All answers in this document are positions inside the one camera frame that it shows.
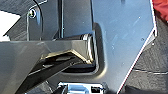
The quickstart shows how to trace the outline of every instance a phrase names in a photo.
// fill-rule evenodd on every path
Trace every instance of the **screw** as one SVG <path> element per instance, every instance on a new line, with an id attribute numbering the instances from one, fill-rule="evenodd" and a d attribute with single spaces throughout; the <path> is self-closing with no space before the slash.
<path id="1" fill-rule="evenodd" d="M 30 18 L 34 18 L 36 17 L 36 11 L 34 9 L 30 9 L 28 15 Z"/>

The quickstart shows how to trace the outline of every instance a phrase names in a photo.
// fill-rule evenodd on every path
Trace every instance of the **bolt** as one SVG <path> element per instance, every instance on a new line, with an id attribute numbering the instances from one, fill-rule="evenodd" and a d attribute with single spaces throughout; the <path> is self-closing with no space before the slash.
<path id="1" fill-rule="evenodd" d="M 28 15 L 30 18 L 34 18 L 36 17 L 36 11 L 34 9 L 29 10 Z"/>

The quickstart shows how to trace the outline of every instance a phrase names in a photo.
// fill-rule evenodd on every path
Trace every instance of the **white surface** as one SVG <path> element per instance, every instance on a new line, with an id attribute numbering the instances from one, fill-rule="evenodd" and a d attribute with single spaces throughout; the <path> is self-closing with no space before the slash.
<path id="1" fill-rule="evenodd" d="M 72 87 L 73 88 L 76 88 L 78 90 L 78 86 L 83 86 L 85 88 L 87 88 L 89 90 L 89 94 L 103 94 L 103 91 L 100 90 L 100 93 L 92 93 L 91 92 L 91 86 L 92 87 L 100 87 L 100 88 L 103 88 L 103 86 L 101 84 L 87 84 L 87 83 L 63 83 L 63 82 L 60 82 L 59 85 L 68 85 L 68 93 L 67 94 L 85 94 L 84 92 L 82 91 L 72 91 L 73 93 L 71 93 L 71 89 Z"/>
<path id="2" fill-rule="evenodd" d="M 20 18 L 19 15 L 0 11 L 0 41 L 10 41 L 8 36 L 3 36 Z"/>

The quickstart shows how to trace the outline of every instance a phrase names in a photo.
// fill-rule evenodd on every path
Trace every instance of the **screw head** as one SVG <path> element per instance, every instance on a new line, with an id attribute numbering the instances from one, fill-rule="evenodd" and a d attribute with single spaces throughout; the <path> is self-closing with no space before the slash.
<path id="1" fill-rule="evenodd" d="M 34 9 L 30 9 L 28 15 L 30 18 L 34 18 L 36 17 L 36 11 Z"/>

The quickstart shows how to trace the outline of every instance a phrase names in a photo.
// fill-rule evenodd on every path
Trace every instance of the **gray surface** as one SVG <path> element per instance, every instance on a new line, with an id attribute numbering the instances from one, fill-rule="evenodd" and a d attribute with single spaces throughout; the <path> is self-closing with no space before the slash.
<path id="1" fill-rule="evenodd" d="M 143 52 L 134 69 L 150 72 L 168 71 L 168 24 L 157 18 L 158 37 L 154 46 Z M 153 74 L 147 72 L 132 71 L 126 85 L 135 86 L 143 90 L 168 92 L 168 74 Z"/>
<path id="2" fill-rule="evenodd" d="M 34 5 L 32 0 L 1 0 L 0 10 L 6 10 L 17 14 L 24 14 L 29 9 L 29 6 Z M 10 35 L 16 38 L 20 32 L 26 30 L 26 19 L 22 16 L 22 20 L 10 30 Z M 143 52 L 135 66 L 135 68 L 150 70 L 150 71 L 167 71 L 168 65 L 168 26 L 162 23 L 161 20 L 157 20 L 158 23 L 158 38 L 155 41 L 155 45 Z M 151 89 L 159 91 L 168 91 L 167 87 L 167 75 L 152 75 L 149 73 L 131 72 L 127 82 L 127 85 L 132 85 L 140 89 Z"/>

